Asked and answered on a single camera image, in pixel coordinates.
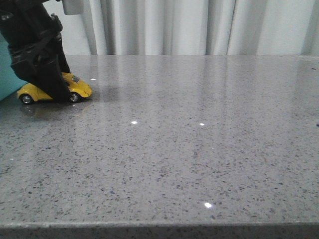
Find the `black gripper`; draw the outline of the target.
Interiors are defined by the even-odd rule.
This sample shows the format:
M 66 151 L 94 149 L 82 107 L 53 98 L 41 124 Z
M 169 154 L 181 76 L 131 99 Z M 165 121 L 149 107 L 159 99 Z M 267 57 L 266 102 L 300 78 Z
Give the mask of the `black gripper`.
M 54 100 L 67 102 L 71 93 L 63 73 L 69 73 L 60 32 L 63 26 L 42 0 L 2 0 L 0 32 L 8 43 L 11 67 Z

